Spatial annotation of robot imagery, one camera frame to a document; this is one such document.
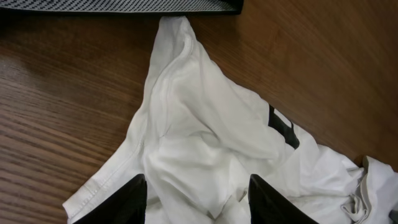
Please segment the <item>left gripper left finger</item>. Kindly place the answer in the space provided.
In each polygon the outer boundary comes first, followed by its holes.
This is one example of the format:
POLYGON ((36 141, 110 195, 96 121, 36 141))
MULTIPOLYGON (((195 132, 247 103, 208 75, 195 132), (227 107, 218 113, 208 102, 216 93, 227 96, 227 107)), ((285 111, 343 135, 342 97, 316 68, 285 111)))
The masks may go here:
POLYGON ((76 224, 145 224, 147 182, 137 174, 76 224))

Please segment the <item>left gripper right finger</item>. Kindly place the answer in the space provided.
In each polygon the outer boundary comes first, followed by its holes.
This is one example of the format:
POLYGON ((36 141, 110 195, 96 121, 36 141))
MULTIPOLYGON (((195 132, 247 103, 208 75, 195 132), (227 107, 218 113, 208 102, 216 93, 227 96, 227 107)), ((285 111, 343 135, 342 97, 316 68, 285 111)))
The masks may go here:
POLYGON ((248 190, 252 224, 318 224, 257 174, 248 190))

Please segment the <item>white t-shirt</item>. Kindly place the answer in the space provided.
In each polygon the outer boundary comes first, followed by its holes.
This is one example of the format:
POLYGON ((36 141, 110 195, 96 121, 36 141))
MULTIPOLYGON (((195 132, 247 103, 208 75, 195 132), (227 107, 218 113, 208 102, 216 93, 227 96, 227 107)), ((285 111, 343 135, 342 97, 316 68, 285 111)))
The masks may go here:
POLYGON ((227 78, 187 18, 163 17, 125 140, 63 206, 69 223, 98 223, 116 210, 105 201, 144 177, 147 223, 249 223, 253 174, 318 223, 390 223, 397 207, 391 166, 318 144, 227 78))

